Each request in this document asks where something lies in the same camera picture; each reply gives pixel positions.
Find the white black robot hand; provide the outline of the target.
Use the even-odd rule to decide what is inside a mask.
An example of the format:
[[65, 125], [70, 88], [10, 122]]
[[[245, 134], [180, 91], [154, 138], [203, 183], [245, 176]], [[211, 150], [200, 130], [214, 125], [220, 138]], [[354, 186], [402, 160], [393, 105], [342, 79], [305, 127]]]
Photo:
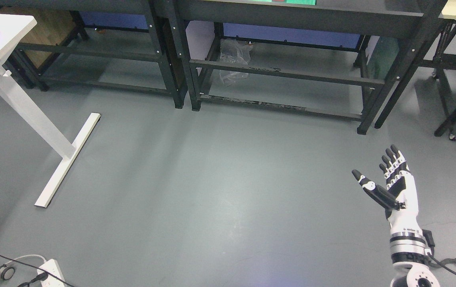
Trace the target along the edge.
[[384, 187], [356, 169], [352, 170], [352, 175], [362, 190], [384, 209], [390, 234], [421, 233], [417, 223], [419, 212], [417, 186], [401, 150], [395, 145], [387, 148], [379, 167], [386, 180]]

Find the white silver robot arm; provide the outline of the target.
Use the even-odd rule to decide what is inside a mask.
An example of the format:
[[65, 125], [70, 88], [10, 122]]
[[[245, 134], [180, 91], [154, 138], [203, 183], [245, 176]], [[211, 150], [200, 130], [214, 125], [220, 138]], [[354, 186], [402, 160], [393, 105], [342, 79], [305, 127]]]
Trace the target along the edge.
[[430, 256], [435, 243], [430, 230], [392, 233], [390, 241], [392, 266], [396, 271], [390, 287], [439, 287], [430, 270]]

